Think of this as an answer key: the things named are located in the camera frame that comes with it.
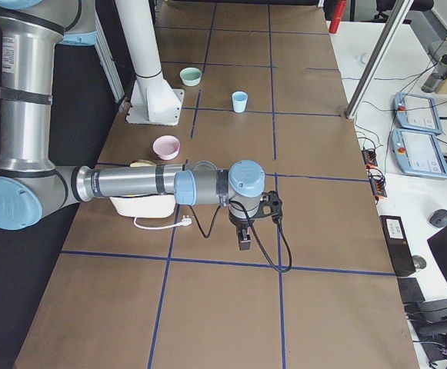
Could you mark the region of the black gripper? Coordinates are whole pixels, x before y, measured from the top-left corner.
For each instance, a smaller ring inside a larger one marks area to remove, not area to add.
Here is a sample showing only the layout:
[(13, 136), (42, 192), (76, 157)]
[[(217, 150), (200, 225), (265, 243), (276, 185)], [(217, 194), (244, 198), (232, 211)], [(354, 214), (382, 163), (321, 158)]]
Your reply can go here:
[(229, 211), (229, 220), (230, 222), (237, 228), (237, 236), (239, 242), (239, 250), (247, 251), (251, 246), (251, 236), (249, 234), (249, 228), (254, 223), (254, 219), (247, 217), (239, 218), (234, 215), (231, 211)]

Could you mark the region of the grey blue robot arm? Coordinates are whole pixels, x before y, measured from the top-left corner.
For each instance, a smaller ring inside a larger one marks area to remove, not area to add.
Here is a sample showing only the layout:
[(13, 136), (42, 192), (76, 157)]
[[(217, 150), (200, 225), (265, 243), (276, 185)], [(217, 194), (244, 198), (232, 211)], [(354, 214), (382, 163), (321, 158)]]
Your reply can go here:
[(228, 207), (242, 250), (257, 239), (265, 174), (254, 161), (92, 169), (49, 160), (55, 46), (95, 43), (94, 2), (0, 1), (0, 28), (0, 228), (26, 228), (94, 198), (171, 194), (177, 204)]

